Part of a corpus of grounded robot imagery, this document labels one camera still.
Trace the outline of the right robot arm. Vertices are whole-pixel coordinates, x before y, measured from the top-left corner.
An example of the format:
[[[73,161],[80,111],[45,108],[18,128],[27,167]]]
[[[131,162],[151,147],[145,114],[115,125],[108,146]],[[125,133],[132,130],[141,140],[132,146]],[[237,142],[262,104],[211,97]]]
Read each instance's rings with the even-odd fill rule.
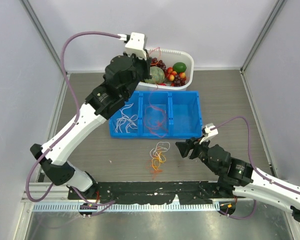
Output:
[[[218,176],[215,190],[220,197],[233,194],[251,198],[290,213],[300,223],[300,186],[232,157],[218,144],[209,144],[208,141],[199,143],[196,138],[175,143],[182,158],[199,159]]]

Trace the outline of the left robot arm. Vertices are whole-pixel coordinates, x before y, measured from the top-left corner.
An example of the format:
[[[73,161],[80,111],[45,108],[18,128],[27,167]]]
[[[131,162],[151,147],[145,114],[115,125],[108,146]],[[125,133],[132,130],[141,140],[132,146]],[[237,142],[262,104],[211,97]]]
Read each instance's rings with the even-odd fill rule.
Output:
[[[30,152],[54,185],[66,184],[87,200],[96,195],[98,185],[93,177],[68,158],[93,130],[125,105],[139,82],[150,78],[151,61],[149,56],[140,59],[135,54],[114,57],[105,68],[104,81],[85,98],[73,119],[48,142],[31,146]]]

